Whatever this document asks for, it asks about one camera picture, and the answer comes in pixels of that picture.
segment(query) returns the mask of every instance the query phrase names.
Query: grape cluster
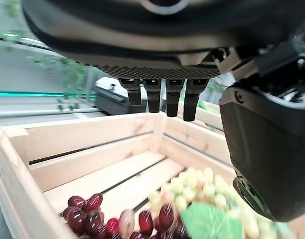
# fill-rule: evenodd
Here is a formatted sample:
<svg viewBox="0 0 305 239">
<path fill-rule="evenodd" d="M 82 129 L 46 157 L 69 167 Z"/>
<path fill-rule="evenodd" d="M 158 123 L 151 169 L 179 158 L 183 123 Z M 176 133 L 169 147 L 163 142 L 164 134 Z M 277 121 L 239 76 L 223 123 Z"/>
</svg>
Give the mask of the grape cluster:
<svg viewBox="0 0 305 239">
<path fill-rule="evenodd" d="M 140 231 L 135 232 L 133 210 L 124 210 L 119 219 L 111 218 L 104 224 L 104 213 L 100 205 L 103 195 L 94 194 L 88 201 L 72 196 L 63 218 L 78 239 L 189 239 L 178 216 L 178 210 L 170 204 L 161 207 L 159 215 L 153 219 L 149 211 L 139 214 Z"/>
</svg>

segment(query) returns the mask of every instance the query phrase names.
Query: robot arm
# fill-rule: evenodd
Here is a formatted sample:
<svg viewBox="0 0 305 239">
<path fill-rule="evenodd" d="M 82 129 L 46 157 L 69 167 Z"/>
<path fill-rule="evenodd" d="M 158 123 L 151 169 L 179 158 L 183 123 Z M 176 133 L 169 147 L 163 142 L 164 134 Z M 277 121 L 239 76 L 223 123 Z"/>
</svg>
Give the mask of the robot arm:
<svg viewBox="0 0 305 239">
<path fill-rule="evenodd" d="M 143 83 L 175 117 L 187 80 L 193 121 L 210 78 L 231 71 L 220 101 L 239 195 L 259 214 L 305 213 L 305 0 L 22 0 L 33 33 L 60 54 L 120 80 L 132 105 Z"/>
</svg>

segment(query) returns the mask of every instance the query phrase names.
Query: screw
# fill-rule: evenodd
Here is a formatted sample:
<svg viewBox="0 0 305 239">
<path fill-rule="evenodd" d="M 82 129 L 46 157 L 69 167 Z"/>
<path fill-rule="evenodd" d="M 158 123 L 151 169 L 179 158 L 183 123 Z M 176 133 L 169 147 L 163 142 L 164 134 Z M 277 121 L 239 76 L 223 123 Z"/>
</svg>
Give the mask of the screw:
<svg viewBox="0 0 305 239">
<path fill-rule="evenodd" d="M 234 93 L 234 96 L 235 96 L 237 102 L 239 102 L 239 103 L 241 103 L 241 104 L 244 102 L 243 95 L 242 95 L 239 91 L 236 91 L 236 92 Z"/>
</svg>

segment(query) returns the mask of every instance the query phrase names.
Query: wooden slat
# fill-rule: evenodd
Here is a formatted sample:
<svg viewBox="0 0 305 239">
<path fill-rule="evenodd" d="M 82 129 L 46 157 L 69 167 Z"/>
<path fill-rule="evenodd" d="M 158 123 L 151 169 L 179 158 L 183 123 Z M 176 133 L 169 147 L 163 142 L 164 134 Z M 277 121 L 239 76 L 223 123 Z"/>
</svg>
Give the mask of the wooden slat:
<svg viewBox="0 0 305 239">
<path fill-rule="evenodd" d="M 29 134 L 28 161 L 153 131 L 153 114 L 72 119 L 20 125 Z M 21 145 L 15 144 L 16 150 Z"/>
<path fill-rule="evenodd" d="M 167 136 L 162 138 L 160 152 L 184 167 L 194 167 L 201 170 L 210 167 L 216 175 L 221 175 L 228 183 L 232 183 L 235 178 L 235 172 L 232 167 L 210 158 Z"/>
<path fill-rule="evenodd" d="M 106 190 L 163 158 L 164 155 L 153 154 L 149 151 L 137 154 L 94 173 L 51 189 L 44 194 L 56 212 L 60 213 L 67 207 L 67 200 L 71 196 L 78 195 L 88 199 L 93 194 Z"/>
<path fill-rule="evenodd" d="M 154 130 L 152 134 L 152 144 L 150 147 L 150 151 L 153 153 L 158 153 L 160 149 L 160 144 L 161 144 L 161 138 L 163 136 L 163 132 L 166 126 L 166 114 L 163 112 L 160 112 L 156 116 L 156 121 L 154 125 Z"/>
<path fill-rule="evenodd" d="M 231 165 L 225 136 L 178 118 L 168 118 L 164 133 Z"/>
<path fill-rule="evenodd" d="M 8 197 L 8 193 L 0 178 L 0 207 L 7 227 L 14 239 L 29 239 L 26 230 Z"/>
<path fill-rule="evenodd" d="M 145 134 L 29 167 L 42 192 L 149 150 L 152 134 Z"/>
<path fill-rule="evenodd" d="M 34 182 L 0 127 L 0 177 L 31 239 L 74 239 Z"/>
<path fill-rule="evenodd" d="M 182 115 L 183 114 L 183 102 L 179 102 L 178 105 L 178 112 Z M 222 121 L 220 114 L 215 114 L 209 111 L 206 111 L 201 108 L 197 108 L 196 110 L 196 120 L 200 120 L 205 122 L 208 125 L 214 126 L 220 130 L 223 130 Z"/>
<path fill-rule="evenodd" d="M 124 209 L 134 208 L 147 198 L 149 192 L 157 190 L 183 169 L 183 166 L 168 158 L 107 192 L 101 205 L 105 221 L 118 218 Z"/>
</svg>

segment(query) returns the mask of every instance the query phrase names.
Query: black plastic housing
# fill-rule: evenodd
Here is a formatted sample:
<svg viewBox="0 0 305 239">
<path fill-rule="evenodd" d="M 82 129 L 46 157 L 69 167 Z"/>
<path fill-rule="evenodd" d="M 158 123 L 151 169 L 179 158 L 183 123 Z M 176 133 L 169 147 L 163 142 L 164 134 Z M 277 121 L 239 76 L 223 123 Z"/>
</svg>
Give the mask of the black plastic housing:
<svg viewBox="0 0 305 239">
<path fill-rule="evenodd" d="M 220 111 L 239 195 L 274 221 L 304 214 L 305 103 L 232 86 Z"/>
</svg>

